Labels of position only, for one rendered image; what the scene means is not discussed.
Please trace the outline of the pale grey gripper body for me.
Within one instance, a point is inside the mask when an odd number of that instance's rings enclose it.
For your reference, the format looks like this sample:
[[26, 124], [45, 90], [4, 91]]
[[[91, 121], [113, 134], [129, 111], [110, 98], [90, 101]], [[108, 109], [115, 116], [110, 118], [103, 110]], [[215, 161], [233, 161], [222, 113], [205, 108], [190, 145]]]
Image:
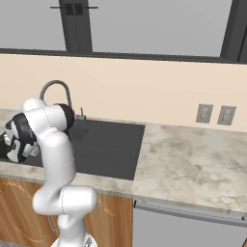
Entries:
[[40, 147], [39, 144], [36, 143], [29, 151], [29, 154], [31, 156], [37, 156], [40, 153]]

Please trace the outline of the dark grey sink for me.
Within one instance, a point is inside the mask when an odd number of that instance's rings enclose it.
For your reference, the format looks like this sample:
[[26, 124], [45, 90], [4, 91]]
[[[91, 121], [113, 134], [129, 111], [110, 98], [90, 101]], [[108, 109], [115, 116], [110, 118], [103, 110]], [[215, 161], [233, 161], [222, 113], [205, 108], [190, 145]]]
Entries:
[[41, 141], [38, 156], [24, 165], [44, 168], [44, 179], [68, 184], [76, 173], [133, 180], [145, 128], [139, 124], [77, 121], [65, 134], [64, 119], [33, 125]]

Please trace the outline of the wooden cupboard door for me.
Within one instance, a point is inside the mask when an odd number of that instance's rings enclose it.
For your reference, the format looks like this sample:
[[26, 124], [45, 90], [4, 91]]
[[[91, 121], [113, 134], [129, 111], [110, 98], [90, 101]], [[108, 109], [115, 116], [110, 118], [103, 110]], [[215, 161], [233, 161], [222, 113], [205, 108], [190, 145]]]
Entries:
[[0, 240], [27, 247], [50, 247], [59, 236], [57, 216], [37, 214], [32, 207], [41, 185], [24, 180], [0, 178]]
[[133, 200], [97, 194], [96, 209], [85, 217], [97, 247], [132, 247]]

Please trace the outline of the grey curved tap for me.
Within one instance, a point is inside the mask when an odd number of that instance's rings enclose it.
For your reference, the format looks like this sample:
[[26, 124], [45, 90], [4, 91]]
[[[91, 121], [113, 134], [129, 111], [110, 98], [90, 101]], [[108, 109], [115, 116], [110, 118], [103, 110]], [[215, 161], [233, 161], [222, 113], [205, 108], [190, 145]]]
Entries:
[[[69, 86], [64, 82], [64, 81], [61, 81], [61, 80], [51, 80], [49, 82], [47, 82], [41, 89], [41, 92], [40, 92], [40, 99], [43, 100], [44, 99], [44, 94], [46, 92], [46, 90], [52, 86], [52, 85], [62, 85], [65, 89], [65, 92], [66, 92], [66, 96], [67, 96], [67, 101], [68, 101], [68, 106], [72, 109], [72, 104], [71, 104], [71, 98], [70, 98], [70, 91], [69, 91]], [[87, 117], [84, 115], [83, 113], [83, 108], [81, 107], [80, 108], [81, 110], [81, 114], [80, 115], [76, 115], [74, 110], [72, 109], [72, 112], [74, 114], [74, 117], [76, 120], [79, 120], [79, 121], [85, 121], [87, 120]]]

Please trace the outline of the dark framed window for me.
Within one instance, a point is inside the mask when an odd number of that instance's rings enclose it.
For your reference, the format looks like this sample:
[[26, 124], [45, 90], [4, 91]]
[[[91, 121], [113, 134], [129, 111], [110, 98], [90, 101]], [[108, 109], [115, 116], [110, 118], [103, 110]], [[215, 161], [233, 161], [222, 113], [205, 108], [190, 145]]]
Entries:
[[247, 65], [247, 0], [233, 0], [218, 56], [118, 53], [93, 51], [89, 0], [59, 0], [66, 50], [4, 48], [0, 54], [92, 57], [107, 59], [152, 60]]

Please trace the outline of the grey dishwasher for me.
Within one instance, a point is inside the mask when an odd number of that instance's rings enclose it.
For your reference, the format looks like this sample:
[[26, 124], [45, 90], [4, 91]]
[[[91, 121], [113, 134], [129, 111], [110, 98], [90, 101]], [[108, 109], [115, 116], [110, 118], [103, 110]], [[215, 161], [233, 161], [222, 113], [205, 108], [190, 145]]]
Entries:
[[133, 247], [243, 247], [245, 243], [247, 228], [244, 227], [133, 208]]

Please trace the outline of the grey wall socket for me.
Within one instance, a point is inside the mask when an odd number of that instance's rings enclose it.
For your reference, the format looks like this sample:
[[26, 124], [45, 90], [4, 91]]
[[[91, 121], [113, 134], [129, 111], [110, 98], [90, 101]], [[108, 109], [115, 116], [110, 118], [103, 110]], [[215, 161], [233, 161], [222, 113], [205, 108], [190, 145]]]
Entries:
[[213, 106], [210, 104], [200, 104], [197, 112], [196, 122], [208, 124], [210, 122]]
[[231, 125], [233, 122], [235, 110], [235, 106], [222, 105], [217, 123], [221, 125]]

